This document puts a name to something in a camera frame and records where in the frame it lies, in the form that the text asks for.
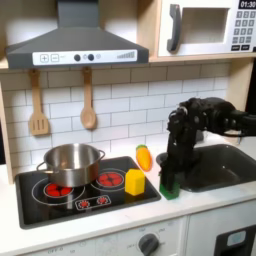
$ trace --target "white brick backsplash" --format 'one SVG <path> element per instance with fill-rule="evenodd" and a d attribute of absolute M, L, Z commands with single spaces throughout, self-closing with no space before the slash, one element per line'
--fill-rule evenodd
<path fill-rule="evenodd" d="M 144 96 L 148 94 L 148 83 L 112 85 L 112 98 Z"/>
<path fill-rule="evenodd" d="M 185 80 L 183 92 L 198 92 L 213 90 L 214 78 Z"/>
<path fill-rule="evenodd" d="M 200 76 L 200 65 L 168 67 L 167 80 L 188 80 Z"/>
<path fill-rule="evenodd" d="M 162 108 L 164 106 L 164 95 L 135 97 L 131 98 L 130 101 L 131 110 Z"/>
<path fill-rule="evenodd" d="M 28 122 L 7 124 L 8 138 L 29 136 Z"/>
<path fill-rule="evenodd" d="M 27 166 L 31 164 L 30 152 L 11 154 L 12 167 Z"/>
<path fill-rule="evenodd" d="M 101 141 L 101 142 L 93 142 L 93 143 L 88 143 L 88 144 L 97 149 L 103 150 L 106 154 L 110 153 L 110 140 L 109 141 Z"/>
<path fill-rule="evenodd" d="M 32 106 L 5 108 L 5 117 L 7 123 L 28 121 L 33 113 Z M 43 113 L 50 118 L 49 105 L 43 105 Z"/>
<path fill-rule="evenodd" d="M 182 81 L 162 81 L 149 83 L 149 95 L 179 93 L 182 90 Z"/>
<path fill-rule="evenodd" d="M 9 140 L 10 152 L 22 152 L 28 150 L 44 149 L 52 147 L 51 136 L 34 136 L 34 137 L 24 137 L 15 138 Z"/>
<path fill-rule="evenodd" d="M 127 63 L 92 69 L 92 105 L 97 114 L 92 131 L 80 120 L 82 68 L 39 69 L 42 108 L 50 124 L 45 136 L 32 136 L 29 131 L 33 102 L 28 70 L 0 71 L 14 172 L 35 170 L 48 150 L 66 143 L 87 143 L 106 153 L 135 150 L 145 143 L 149 149 L 167 146 L 168 117 L 180 102 L 225 98 L 230 61 Z"/>
<path fill-rule="evenodd" d="M 93 141 L 122 139 L 128 137 L 128 126 L 100 128 L 92 132 Z"/>
<path fill-rule="evenodd" d="M 111 98 L 111 85 L 94 85 L 93 99 L 102 100 Z M 71 88 L 72 101 L 84 101 L 84 87 Z"/>
<path fill-rule="evenodd" d="M 181 94 L 169 94 L 165 98 L 165 107 L 177 107 L 177 105 L 183 101 L 187 101 L 190 98 L 196 97 L 196 93 L 181 93 Z"/>
<path fill-rule="evenodd" d="M 83 85 L 82 71 L 49 72 L 49 87 L 71 87 Z"/>
<path fill-rule="evenodd" d="M 166 80 L 166 73 L 166 67 L 132 69 L 131 82 L 163 81 Z"/>
<path fill-rule="evenodd" d="M 124 124 L 138 124 L 145 123 L 147 117 L 146 110 L 121 112 L 112 114 L 112 126 L 124 125 Z"/>
<path fill-rule="evenodd" d="M 129 99 L 95 100 L 93 106 L 97 114 L 128 111 Z"/>
<path fill-rule="evenodd" d="M 167 120 L 175 108 L 149 109 L 147 112 L 147 122 Z"/>
<path fill-rule="evenodd" d="M 5 91 L 3 92 L 4 106 L 25 106 L 25 91 Z"/>
<path fill-rule="evenodd" d="M 216 77 L 214 83 L 214 90 L 228 89 L 229 77 Z"/>
<path fill-rule="evenodd" d="M 130 82 L 130 69 L 93 70 L 93 84 L 120 84 Z"/>
<path fill-rule="evenodd" d="M 51 118 L 80 116 L 83 108 L 83 102 L 51 104 Z"/>
<path fill-rule="evenodd" d="M 202 65 L 201 77 L 222 77 L 230 73 L 229 63 Z"/>
<path fill-rule="evenodd" d="M 162 133 L 162 122 L 132 124 L 129 126 L 129 137 Z"/>
<path fill-rule="evenodd" d="M 18 74 L 24 73 L 23 69 L 0 69 L 0 74 Z"/>
<path fill-rule="evenodd" d="M 56 71 L 69 71 L 70 68 L 41 68 L 42 71 L 56 72 Z"/>
<path fill-rule="evenodd" d="M 70 88 L 51 88 L 41 90 L 42 104 L 70 101 Z M 32 105 L 32 90 L 26 91 L 27 105 Z"/>
<path fill-rule="evenodd" d="M 221 99 L 226 98 L 227 91 L 226 90 L 216 90 L 216 91 L 209 91 L 209 92 L 198 92 L 198 98 L 210 98 L 210 97 L 217 97 Z"/>
<path fill-rule="evenodd" d="M 112 68 L 146 68 L 149 64 L 116 64 L 112 65 Z"/>
<path fill-rule="evenodd" d="M 110 126 L 110 114 L 97 115 L 97 128 Z M 74 131 L 84 130 L 80 116 L 72 117 L 72 127 Z"/>
<path fill-rule="evenodd" d="M 28 73 L 1 74 L 0 81 L 3 91 L 31 89 L 31 81 Z M 47 73 L 40 73 L 39 85 L 41 88 L 48 87 Z"/>
<path fill-rule="evenodd" d="M 148 135 L 146 136 L 146 144 L 150 150 L 150 147 L 162 147 L 163 145 L 168 144 L 168 138 L 169 134 L 168 133 L 163 133 L 163 134 L 156 134 L 156 135 Z"/>
<path fill-rule="evenodd" d="M 40 164 L 44 161 L 44 155 L 50 150 L 48 149 L 40 149 L 31 151 L 32 164 Z"/>
<path fill-rule="evenodd" d="M 151 63 L 151 67 L 166 67 L 166 66 L 183 66 L 184 61 L 172 61 L 172 62 L 155 62 Z"/>
<path fill-rule="evenodd" d="M 145 136 L 134 137 L 129 139 L 121 139 L 121 140 L 112 140 L 111 141 L 111 151 L 112 152 L 120 152 L 124 150 L 136 150 L 136 147 L 140 144 L 145 144 Z"/>
<path fill-rule="evenodd" d="M 216 60 L 191 60 L 185 61 L 185 65 L 214 64 Z"/>
<path fill-rule="evenodd" d="M 55 133 L 52 135 L 53 147 L 69 143 L 87 143 L 92 141 L 91 131 Z"/>
<path fill-rule="evenodd" d="M 51 133 L 72 131 L 71 117 L 50 119 Z"/>

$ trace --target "stovetop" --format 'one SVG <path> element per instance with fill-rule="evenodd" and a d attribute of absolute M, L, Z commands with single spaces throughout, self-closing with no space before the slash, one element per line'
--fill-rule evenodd
<path fill-rule="evenodd" d="M 131 196 L 124 190 L 125 174 L 138 169 L 130 157 L 100 162 L 99 176 L 89 185 L 63 188 L 51 184 L 48 175 L 28 172 L 16 176 L 20 226 L 30 229 L 108 211 L 145 204 L 161 197 L 146 178 L 145 192 Z"/>

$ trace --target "toy kitchen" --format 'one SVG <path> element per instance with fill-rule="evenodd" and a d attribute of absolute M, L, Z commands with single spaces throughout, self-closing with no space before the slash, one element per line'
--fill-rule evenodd
<path fill-rule="evenodd" d="M 0 255 L 256 256 L 255 20 L 247 0 L 2 1 Z"/>

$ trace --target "wall shelf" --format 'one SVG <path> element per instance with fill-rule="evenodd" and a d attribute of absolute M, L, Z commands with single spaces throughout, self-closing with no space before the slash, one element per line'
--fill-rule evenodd
<path fill-rule="evenodd" d="M 256 58 L 256 53 L 239 53 L 239 54 L 215 54 L 215 55 L 195 55 L 195 56 L 181 56 L 181 57 L 150 57 L 149 63 L 160 62 L 179 62 L 179 61 L 203 61 L 203 60 L 221 60 L 221 59 L 245 59 Z M 0 59 L 0 70 L 8 69 L 8 62 L 6 57 Z"/>

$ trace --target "green sponge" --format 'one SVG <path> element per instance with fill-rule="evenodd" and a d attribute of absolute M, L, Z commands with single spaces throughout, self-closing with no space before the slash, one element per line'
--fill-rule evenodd
<path fill-rule="evenodd" d="M 172 200 L 179 196 L 180 194 L 180 184 L 177 182 L 174 182 L 173 184 L 173 192 L 168 192 L 162 184 L 160 184 L 160 193 L 167 199 Z"/>

